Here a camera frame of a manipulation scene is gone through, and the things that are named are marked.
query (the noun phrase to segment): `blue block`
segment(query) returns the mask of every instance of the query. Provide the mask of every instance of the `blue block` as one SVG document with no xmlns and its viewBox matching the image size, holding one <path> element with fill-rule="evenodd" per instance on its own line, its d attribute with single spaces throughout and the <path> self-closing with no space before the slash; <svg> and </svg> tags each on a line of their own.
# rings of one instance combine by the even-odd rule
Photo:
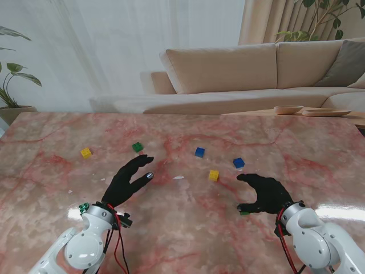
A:
<svg viewBox="0 0 365 274">
<path fill-rule="evenodd" d="M 195 151 L 195 156 L 203 158 L 205 149 L 198 147 Z"/>
<path fill-rule="evenodd" d="M 245 162 L 242 160 L 242 158 L 234 159 L 233 164 L 236 168 L 241 168 L 245 166 Z"/>
</svg>

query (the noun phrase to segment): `green block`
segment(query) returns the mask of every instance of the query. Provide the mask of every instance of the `green block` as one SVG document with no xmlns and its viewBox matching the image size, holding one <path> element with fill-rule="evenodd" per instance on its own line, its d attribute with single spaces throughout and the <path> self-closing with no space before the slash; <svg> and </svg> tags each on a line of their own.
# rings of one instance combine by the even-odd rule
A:
<svg viewBox="0 0 365 274">
<path fill-rule="evenodd" d="M 140 152 L 141 150 L 143 150 L 143 146 L 140 142 L 137 142 L 137 143 L 133 144 L 132 148 L 136 152 Z"/>
</svg>

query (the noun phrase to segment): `red wire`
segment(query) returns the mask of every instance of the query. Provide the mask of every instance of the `red wire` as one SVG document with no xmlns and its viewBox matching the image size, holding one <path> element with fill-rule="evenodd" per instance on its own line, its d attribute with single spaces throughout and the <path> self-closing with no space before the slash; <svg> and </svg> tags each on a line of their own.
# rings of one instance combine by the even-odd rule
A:
<svg viewBox="0 0 365 274">
<path fill-rule="evenodd" d="M 280 218 L 281 218 L 281 216 L 282 216 L 283 212 L 284 212 L 284 208 L 283 208 L 283 209 L 281 209 L 281 211 L 280 211 L 280 213 L 279 213 L 279 215 L 278 215 L 278 219 L 277 219 L 278 221 L 280 221 Z M 290 253 L 289 253 L 289 249 L 288 249 L 288 247 L 287 247 L 287 245 L 286 245 L 286 242 L 285 242 L 285 239 L 284 239 L 284 235 L 283 235 L 283 232 L 282 232 L 281 224 L 279 223 L 279 224 L 278 224 L 278 226 L 279 226 L 279 234 L 280 234 L 280 238 L 282 239 L 284 249 L 285 249 L 285 251 L 286 251 L 286 253 L 287 253 L 287 256 L 288 256 L 288 259 L 289 259 L 290 267 L 292 268 L 293 272 L 294 272 L 295 274 L 297 274 L 298 272 L 297 272 L 297 270 L 296 270 L 296 268 L 295 268 L 295 265 L 294 265 L 294 263 L 293 263 L 293 260 L 291 259 L 291 256 L 290 256 Z"/>
<path fill-rule="evenodd" d="M 117 213 L 115 213 L 115 218 L 117 220 L 117 226 L 118 226 L 118 229 L 120 229 L 120 220 L 119 220 L 119 217 L 117 215 Z M 124 274 L 127 274 L 127 271 L 124 269 L 124 267 L 122 266 L 122 264 L 119 262 L 117 256 L 116 256 L 116 251 L 118 249 L 118 245 L 119 245 L 119 240 L 120 240 L 120 236 L 118 235 L 118 241 L 116 243 L 116 246 L 115 246 L 115 249 L 114 249 L 114 258 L 116 260 L 116 263 L 120 266 L 120 268 L 123 270 Z"/>
</svg>

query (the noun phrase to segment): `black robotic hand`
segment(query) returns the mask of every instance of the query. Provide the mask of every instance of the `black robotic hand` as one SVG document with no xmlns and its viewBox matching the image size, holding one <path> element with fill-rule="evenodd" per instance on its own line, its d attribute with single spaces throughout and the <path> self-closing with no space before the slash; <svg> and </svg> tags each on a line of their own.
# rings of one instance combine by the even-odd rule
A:
<svg viewBox="0 0 365 274">
<path fill-rule="evenodd" d="M 293 203 L 290 194 L 274 178 L 265 178 L 257 174 L 240 174 L 237 176 L 237 180 L 247 182 L 257 194 L 255 203 L 237 206 L 240 212 L 277 214 L 286 203 Z"/>
<path fill-rule="evenodd" d="M 131 180 L 132 175 L 137 172 L 138 168 L 144 167 L 152 161 L 153 157 L 148 157 L 147 155 L 140 155 L 130 160 L 114 176 L 102 198 L 102 202 L 117 207 L 132 197 L 134 193 L 153 179 L 153 173 L 149 172 L 135 180 L 133 183 L 130 183 L 129 181 Z"/>
</svg>

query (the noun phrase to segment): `yellow block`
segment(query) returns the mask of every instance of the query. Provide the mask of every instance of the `yellow block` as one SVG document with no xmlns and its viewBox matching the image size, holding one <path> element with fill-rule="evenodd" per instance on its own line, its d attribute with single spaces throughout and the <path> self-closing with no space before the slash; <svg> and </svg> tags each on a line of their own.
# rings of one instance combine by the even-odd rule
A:
<svg viewBox="0 0 365 274">
<path fill-rule="evenodd" d="M 209 173 L 209 180 L 217 181 L 218 180 L 219 171 L 217 170 L 211 170 Z"/>
<path fill-rule="evenodd" d="M 82 154 L 82 157 L 84 157 L 85 159 L 86 158 L 89 158 L 91 155 L 92 155 L 92 153 L 91 153 L 91 151 L 89 150 L 89 148 L 87 147 L 87 148 L 84 148 L 83 150 L 81 150 L 80 151 L 81 152 L 81 154 Z"/>
</svg>

